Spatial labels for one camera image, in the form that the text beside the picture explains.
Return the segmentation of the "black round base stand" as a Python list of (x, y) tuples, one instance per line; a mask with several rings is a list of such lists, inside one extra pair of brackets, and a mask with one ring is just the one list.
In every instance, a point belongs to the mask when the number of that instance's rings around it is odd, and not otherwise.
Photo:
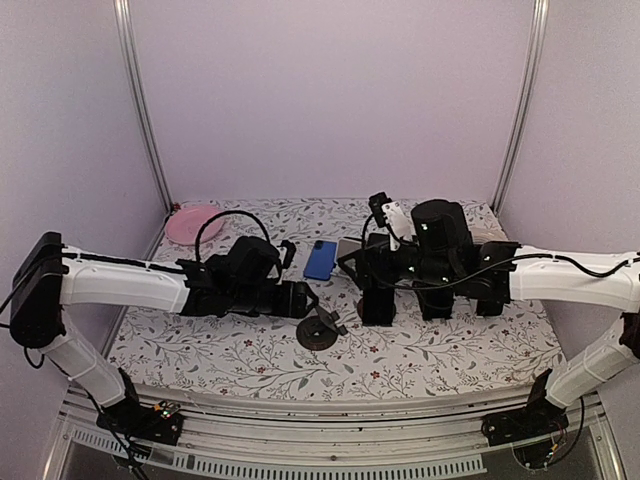
[(332, 347), (339, 336), (346, 336), (347, 329), (339, 325), (336, 311), (328, 312), (318, 307), (317, 313), (302, 320), (296, 327), (298, 343), (309, 351), (324, 351)]

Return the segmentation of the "black phone front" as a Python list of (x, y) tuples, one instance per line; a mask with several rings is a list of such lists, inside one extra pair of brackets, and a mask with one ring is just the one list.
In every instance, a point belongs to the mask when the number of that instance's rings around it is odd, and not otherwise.
[(451, 293), (422, 292), (418, 294), (418, 301), (425, 322), (451, 318), (454, 305), (454, 296)]

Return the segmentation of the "pink phone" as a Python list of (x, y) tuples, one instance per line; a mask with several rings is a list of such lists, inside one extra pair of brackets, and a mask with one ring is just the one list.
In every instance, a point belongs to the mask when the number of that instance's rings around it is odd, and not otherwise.
[(369, 327), (391, 327), (396, 314), (395, 291), (373, 288), (363, 291), (362, 323)]

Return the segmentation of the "white grey phone stand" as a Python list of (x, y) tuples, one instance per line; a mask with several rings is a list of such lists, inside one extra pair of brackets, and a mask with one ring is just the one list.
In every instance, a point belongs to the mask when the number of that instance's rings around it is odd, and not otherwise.
[(361, 240), (355, 237), (343, 237), (337, 242), (336, 260), (350, 255), (361, 248)]

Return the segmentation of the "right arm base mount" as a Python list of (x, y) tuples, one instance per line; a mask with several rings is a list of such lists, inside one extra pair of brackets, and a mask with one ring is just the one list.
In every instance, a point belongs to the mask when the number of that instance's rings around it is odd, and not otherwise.
[(545, 436), (540, 443), (517, 447), (516, 461), (529, 470), (549, 467), (565, 444), (569, 421), (565, 409), (541, 405), (527, 405), (485, 415), (481, 433), (490, 446), (517, 443)]

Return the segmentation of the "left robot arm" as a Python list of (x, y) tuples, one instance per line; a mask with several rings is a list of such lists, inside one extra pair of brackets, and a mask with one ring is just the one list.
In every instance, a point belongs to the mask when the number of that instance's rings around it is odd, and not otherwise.
[[(64, 244), (60, 233), (46, 232), (14, 275), (6, 302), (9, 333), (110, 408), (126, 433), (138, 434), (148, 426), (148, 412), (133, 400), (124, 374), (86, 338), (87, 321), (128, 307), (193, 318), (303, 319), (319, 299), (306, 282), (284, 279), (293, 249), (243, 236), (227, 253), (208, 259), (149, 262), (83, 251)], [(87, 320), (76, 323), (78, 314)]]

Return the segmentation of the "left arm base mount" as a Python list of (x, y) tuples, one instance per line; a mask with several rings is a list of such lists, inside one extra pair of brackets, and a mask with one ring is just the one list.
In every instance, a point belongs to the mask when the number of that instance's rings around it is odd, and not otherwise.
[(124, 398), (113, 406), (101, 407), (96, 425), (127, 438), (176, 446), (184, 423), (180, 405), (166, 400), (153, 406), (142, 405), (129, 375), (122, 369), (119, 373), (124, 383)]

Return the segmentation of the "black phone blue case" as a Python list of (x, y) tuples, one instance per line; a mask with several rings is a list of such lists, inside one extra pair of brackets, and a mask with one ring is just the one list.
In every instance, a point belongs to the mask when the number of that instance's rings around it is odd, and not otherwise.
[(476, 303), (476, 314), (482, 317), (498, 317), (503, 314), (503, 309), (510, 302), (510, 298), (491, 298), (478, 300)]

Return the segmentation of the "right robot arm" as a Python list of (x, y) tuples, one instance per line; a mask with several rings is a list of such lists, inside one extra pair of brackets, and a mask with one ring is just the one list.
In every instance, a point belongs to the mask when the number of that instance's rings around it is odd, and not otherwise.
[(362, 327), (346, 304), (357, 289), (336, 293), (352, 334), (339, 341), (335, 362), (347, 366), (338, 389), (353, 400), (397, 400), (470, 395), (532, 384), (596, 340), (615, 320), (613, 308), (527, 300), (483, 318), (473, 302), (457, 299), (449, 320), (424, 322), (416, 297), (396, 297), (391, 327)]

